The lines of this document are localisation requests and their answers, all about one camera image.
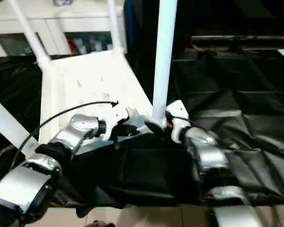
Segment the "tiled floor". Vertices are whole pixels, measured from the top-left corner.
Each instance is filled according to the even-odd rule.
[[[278,218],[269,207],[257,207],[264,227],[284,227],[284,205],[277,206]],[[38,222],[28,227],[84,227],[95,220],[114,223],[116,227],[207,227],[206,208],[190,205],[181,207],[138,208],[123,210],[95,208],[85,218],[78,218],[75,209],[50,208]]]

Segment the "white pole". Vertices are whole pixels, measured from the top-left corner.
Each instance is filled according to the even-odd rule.
[[[18,17],[18,21],[20,22],[23,30],[24,35],[26,36],[30,46],[32,47],[37,61],[39,63],[40,68],[44,68],[50,61],[50,58],[47,56],[43,46],[41,45],[37,35],[33,31],[32,27],[28,23],[28,20],[24,16],[17,0],[9,0],[11,7],[13,8],[16,16]]]
[[[0,133],[7,138],[16,148],[19,148],[25,138],[29,135],[28,131],[1,105],[0,103]],[[38,146],[37,140],[33,137],[26,143],[22,153],[30,157]]]
[[[122,51],[119,26],[118,26],[118,17],[115,9],[115,0],[108,0],[108,11],[109,11],[109,20],[110,20],[110,30],[113,41],[113,47],[116,51]]]
[[[177,0],[160,0],[152,117],[162,127],[165,125],[176,13]]]

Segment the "black plastic sheet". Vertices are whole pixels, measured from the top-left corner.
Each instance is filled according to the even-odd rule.
[[[138,56],[133,62],[152,100],[154,58]],[[0,64],[0,101],[29,131],[39,124],[40,91],[41,71],[33,61],[24,57]],[[214,131],[229,149],[232,169],[252,204],[284,203],[282,55],[269,51],[177,56],[171,66],[168,102],[176,99],[183,101],[191,120]],[[0,152],[1,168],[8,168],[12,153]],[[63,170],[54,206],[203,203],[190,154],[153,134],[123,141],[118,150],[107,146],[76,156],[72,163]],[[0,177],[5,171],[0,170]]]

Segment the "white platform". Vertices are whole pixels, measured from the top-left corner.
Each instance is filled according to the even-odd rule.
[[[41,122],[56,113],[93,101],[115,101],[150,116],[152,105],[122,53],[91,53],[53,61],[43,72]],[[40,130],[39,142],[47,143],[74,114],[101,118],[111,105],[92,105],[71,111]]]

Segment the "black cable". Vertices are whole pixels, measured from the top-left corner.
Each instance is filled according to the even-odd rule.
[[[78,106],[75,106],[73,108],[70,108],[70,109],[67,109],[67,110],[63,110],[61,111],[60,113],[57,113],[56,115],[50,117],[49,119],[47,119],[45,122],[43,122],[42,124],[40,124],[37,128],[35,128],[33,130],[33,132],[31,134],[29,134],[28,137],[26,137],[26,139],[23,141],[23,143],[20,145],[20,147],[18,148],[18,150],[16,151],[15,153],[15,156],[13,158],[13,161],[10,165],[10,170],[14,167],[14,164],[16,162],[16,159],[18,157],[18,155],[20,154],[21,150],[23,149],[23,147],[25,146],[25,144],[28,142],[28,140],[35,136],[36,134],[38,134],[39,130],[45,126],[47,123],[49,123],[52,119],[56,118],[56,117],[59,117],[60,115],[62,114],[65,114],[69,111],[72,111],[72,110],[75,110],[75,109],[79,109],[79,108],[82,108],[82,107],[85,107],[85,106],[88,106],[88,105],[94,105],[94,104],[111,104],[113,107],[116,106],[118,104],[118,102],[109,102],[109,101],[99,101],[99,102],[91,102],[91,103],[86,103],[86,104],[81,104],[81,105],[78,105]]]
[[[210,134],[210,135],[213,134],[210,130],[208,130],[208,129],[206,129],[206,128],[200,126],[200,125],[198,125],[196,122],[194,122],[194,121],[192,121],[192,120],[190,120],[190,119],[188,119],[188,118],[173,116],[173,115],[172,115],[170,112],[168,112],[168,111],[166,111],[166,115],[167,115],[167,118],[168,118],[168,117],[170,117],[170,118],[178,118],[178,119],[181,119],[181,120],[183,120],[183,121],[187,121],[187,122],[191,123],[191,125],[192,125],[193,127],[197,127],[197,128],[199,128],[199,129],[202,129],[203,131],[205,131],[206,133],[208,133],[208,134]]]

